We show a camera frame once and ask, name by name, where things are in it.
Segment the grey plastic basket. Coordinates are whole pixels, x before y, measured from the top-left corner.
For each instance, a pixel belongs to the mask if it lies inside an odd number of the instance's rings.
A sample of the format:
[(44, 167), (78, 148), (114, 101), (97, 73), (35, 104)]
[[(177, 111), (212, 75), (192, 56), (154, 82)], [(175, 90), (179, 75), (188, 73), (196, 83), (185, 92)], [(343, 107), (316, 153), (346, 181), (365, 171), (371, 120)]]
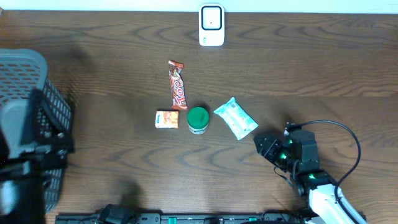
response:
[[(51, 102), (56, 118), (72, 135), (73, 113), (70, 105), (53, 86), (44, 57), (30, 49), (1, 49), (1, 109), (11, 101), (26, 100), (32, 90), (42, 91)], [(58, 203), (65, 169), (48, 170), (45, 183), (45, 213)]]

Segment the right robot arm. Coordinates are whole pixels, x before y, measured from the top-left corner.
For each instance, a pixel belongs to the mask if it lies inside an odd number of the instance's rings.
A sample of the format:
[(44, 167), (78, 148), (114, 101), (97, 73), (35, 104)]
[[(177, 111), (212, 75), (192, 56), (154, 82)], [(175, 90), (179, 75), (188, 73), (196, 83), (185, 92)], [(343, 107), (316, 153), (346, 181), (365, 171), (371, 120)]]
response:
[(320, 168), (316, 141), (281, 141), (266, 138), (258, 153), (274, 169), (289, 175), (284, 179), (308, 209), (325, 223), (366, 223), (365, 218), (347, 201), (337, 181)]

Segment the orange chocolate bar wrapper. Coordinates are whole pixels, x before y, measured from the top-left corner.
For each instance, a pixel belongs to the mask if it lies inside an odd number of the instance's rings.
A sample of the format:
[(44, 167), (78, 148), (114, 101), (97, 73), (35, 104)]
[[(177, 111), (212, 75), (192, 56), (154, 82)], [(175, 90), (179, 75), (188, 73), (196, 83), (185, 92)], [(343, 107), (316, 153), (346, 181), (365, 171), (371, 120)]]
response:
[(184, 82), (181, 77), (183, 64), (169, 60), (169, 79), (172, 93), (172, 108), (174, 110), (186, 110), (187, 99), (185, 96)]

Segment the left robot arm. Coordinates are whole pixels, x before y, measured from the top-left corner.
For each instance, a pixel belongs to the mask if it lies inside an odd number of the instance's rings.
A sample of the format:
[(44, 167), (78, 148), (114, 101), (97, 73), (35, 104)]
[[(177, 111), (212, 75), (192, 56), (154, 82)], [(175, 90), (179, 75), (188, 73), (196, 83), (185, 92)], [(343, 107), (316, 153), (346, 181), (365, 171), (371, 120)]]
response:
[(1, 223), (45, 223), (48, 170), (65, 169), (74, 141), (34, 89), (1, 109)]

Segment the orange snack box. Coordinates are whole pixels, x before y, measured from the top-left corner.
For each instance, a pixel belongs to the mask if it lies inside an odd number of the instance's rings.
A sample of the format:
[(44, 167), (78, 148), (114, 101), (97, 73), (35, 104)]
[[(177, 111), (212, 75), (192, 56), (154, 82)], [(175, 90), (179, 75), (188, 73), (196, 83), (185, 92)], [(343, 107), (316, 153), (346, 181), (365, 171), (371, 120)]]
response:
[(155, 127), (158, 129), (178, 129), (178, 111), (156, 111)]

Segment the white wet wipes pack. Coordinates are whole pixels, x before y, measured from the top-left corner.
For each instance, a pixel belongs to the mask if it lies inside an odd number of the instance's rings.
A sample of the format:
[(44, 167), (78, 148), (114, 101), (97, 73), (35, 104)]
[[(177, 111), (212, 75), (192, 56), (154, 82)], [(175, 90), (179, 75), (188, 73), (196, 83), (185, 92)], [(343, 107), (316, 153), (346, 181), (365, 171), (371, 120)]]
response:
[(258, 124), (238, 104), (235, 97), (215, 109), (214, 113), (223, 118), (238, 141), (258, 127)]

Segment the green lid jar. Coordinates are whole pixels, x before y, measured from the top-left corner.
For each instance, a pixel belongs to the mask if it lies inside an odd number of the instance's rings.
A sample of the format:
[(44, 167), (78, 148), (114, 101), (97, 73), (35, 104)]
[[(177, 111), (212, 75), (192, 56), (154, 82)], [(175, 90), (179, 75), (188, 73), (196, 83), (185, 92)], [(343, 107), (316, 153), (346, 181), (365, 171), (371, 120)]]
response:
[(188, 128), (193, 134), (203, 134), (210, 122), (209, 113), (202, 107), (194, 107), (187, 114)]

